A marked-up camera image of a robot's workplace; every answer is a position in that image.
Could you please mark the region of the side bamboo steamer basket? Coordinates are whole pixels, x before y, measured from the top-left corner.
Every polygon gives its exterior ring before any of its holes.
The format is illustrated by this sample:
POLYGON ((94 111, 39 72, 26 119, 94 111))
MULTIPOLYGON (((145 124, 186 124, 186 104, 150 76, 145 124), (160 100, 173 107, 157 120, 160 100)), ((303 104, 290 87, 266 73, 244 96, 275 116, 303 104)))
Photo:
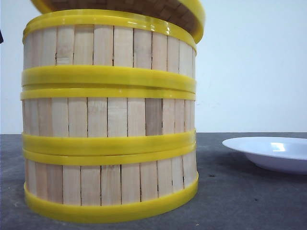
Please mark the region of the side bamboo steamer basket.
POLYGON ((194 100, 196 44, 179 26, 109 10, 66 10, 24 29, 21 98, 194 100))

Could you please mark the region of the bamboo steamer lid yellow rim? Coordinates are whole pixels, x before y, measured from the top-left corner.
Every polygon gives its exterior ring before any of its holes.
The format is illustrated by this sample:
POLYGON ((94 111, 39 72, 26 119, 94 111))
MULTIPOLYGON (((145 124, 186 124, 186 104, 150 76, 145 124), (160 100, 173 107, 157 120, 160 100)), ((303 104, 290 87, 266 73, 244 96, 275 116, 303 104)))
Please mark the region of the bamboo steamer lid yellow rim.
POLYGON ((204 33, 205 11, 198 0, 33 0, 42 13, 75 9, 116 10, 152 16, 189 32, 198 43, 204 33))

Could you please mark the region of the white plate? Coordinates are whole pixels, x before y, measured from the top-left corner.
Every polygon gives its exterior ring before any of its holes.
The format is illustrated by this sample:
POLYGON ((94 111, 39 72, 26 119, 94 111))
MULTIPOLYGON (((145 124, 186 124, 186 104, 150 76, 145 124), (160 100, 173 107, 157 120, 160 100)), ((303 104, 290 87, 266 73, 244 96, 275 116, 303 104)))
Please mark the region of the white plate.
POLYGON ((243 152, 257 166, 277 172, 306 175, 307 140, 285 137, 240 137, 222 142, 243 152))

